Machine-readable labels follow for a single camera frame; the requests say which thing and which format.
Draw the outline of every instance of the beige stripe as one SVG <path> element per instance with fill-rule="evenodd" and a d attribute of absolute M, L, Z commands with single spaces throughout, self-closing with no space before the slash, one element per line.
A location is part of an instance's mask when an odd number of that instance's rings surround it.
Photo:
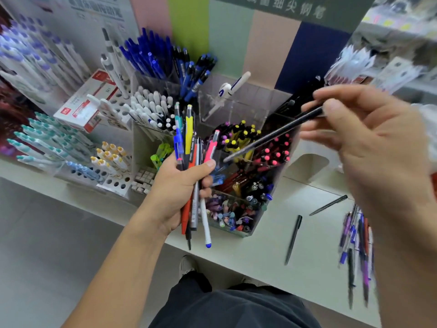
<path fill-rule="evenodd" d="M 250 83 L 274 89 L 300 23 L 255 10 L 243 66 Z"/>

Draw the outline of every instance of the lime green stripe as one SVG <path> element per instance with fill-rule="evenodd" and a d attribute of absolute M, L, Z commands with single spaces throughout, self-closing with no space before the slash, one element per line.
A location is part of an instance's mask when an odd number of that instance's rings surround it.
<path fill-rule="evenodd" d="M 214 72 L 241 76 L 253 16 L 253 9 L 209 1 L 209 52 L 218 57 Z"/>
<path fill-rule="evenodd" d="M 208 53 L 209 0 L 167 0 L 176 45 L 188 49 L 191 60 Z"/>

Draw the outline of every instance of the forearm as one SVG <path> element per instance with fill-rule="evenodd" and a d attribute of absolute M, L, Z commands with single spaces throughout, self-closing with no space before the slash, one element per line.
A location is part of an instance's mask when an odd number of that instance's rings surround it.
<path fill-rule="evenodd" d="M 63 328 L 134 328 L 165 241 L 154 222 L 136 213 L 123 229 Z"/>
<path fill-rule="evenodd" d="M 387 327 L 435 327 L 437 294 L 437 221 L 436 205 L 419 208 L 415 220 L 430 221 L 414 236 L 402 226 L 381 224 L 375 231 L 375 269 L 381 322 Z"/>

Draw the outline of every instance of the dark green sign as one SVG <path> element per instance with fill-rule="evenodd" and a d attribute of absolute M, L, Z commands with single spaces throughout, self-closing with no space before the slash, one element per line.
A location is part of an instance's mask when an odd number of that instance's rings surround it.
<path fill-rule="evenodd" d="M 374 0 L 219 0 L 352 33 Z"/>

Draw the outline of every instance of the person's left hand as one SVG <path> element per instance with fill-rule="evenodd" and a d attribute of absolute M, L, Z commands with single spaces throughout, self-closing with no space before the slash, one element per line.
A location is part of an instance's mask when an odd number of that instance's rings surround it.
<path fill-rule="evenodd" d="M 194 184 L 203 179 L 199 195 L 201 198 L 211 197 L 212 172 L 216 166 L 215 160 L 185 171 L 176 168 L 176 156 L 173 152 L 161 165 L 155 176 L 150 193 L 146 196 L 138 213 L 163 226 L 169 234 L 180 224 L 180 210 L 193 192 Z"/>

